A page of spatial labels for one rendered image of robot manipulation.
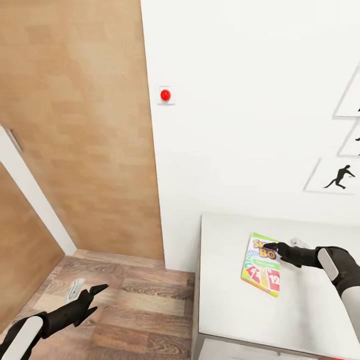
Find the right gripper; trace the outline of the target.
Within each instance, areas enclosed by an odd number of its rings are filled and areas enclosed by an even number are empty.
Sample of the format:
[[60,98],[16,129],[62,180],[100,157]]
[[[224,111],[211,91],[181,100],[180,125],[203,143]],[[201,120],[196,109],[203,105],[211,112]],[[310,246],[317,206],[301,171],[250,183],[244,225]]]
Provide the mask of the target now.
[[302,268],[302,266],[307,266],[307,264],[303,260],[303,251],[306,248],[291,247],[285,242],[281,242],[281,241],[278,243],[276,242],[266,243],[263,245],[263,247],[274,251],[277,250],[277,253],[281,256],[283,260],[288,261],[297,268]]

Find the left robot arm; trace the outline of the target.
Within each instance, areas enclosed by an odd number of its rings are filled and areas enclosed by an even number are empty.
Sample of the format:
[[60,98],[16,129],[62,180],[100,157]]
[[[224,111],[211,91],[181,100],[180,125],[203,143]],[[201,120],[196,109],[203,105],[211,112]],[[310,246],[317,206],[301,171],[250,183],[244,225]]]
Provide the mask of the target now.
[[94,296],[106,289],[108,284],[92,286],[89,292],[82,290],[77,297],[83,282],[84,278],[72,282],[64,306],[50,313],[43,311],[32,315],[15,324],[0,344],[0,360],[29,360],[40,338],[45,340],[70,324],[76,328],[94,313],[97,306],[88,308]]

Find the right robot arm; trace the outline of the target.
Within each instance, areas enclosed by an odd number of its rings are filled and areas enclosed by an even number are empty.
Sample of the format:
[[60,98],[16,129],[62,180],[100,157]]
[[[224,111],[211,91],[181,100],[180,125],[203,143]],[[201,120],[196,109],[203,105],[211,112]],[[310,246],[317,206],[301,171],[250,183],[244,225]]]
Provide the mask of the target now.
[[317,246],[311,249],[296,237],[290,239],[290,244],[280,241],[266,243],[263,247],[277,250],[283,260],[297,268],[324,269],[344,304],[360,344],[360,266],[351,254],[341,248]]

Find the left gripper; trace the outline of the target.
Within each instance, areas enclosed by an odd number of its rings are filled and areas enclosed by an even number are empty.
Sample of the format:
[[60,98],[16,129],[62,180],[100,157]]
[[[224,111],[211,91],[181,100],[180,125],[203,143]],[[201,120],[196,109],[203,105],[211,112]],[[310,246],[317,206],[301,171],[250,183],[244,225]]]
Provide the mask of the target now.
[[90,309],[88,308],[93,301],[94,296],[106,289],[107,287],[108,284],[102,284],[92,286],[89,292],[87,289],[82,290],[77,300],[60,307],[64,314],[64,324],[61,330],[63,330],[70,324],[73,324],[76,328],[81,324],[82,321],[84,321],[92,313],[94,313],[98,309],[97,306]]

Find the board game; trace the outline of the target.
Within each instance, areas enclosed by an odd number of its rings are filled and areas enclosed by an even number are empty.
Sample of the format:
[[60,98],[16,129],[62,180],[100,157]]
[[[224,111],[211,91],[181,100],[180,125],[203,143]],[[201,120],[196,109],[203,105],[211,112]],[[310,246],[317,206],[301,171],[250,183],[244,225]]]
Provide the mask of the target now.
[[251,232],[241,280],[278,298],[280,295],[280,261],[277,250],[263,247],[278,240]]

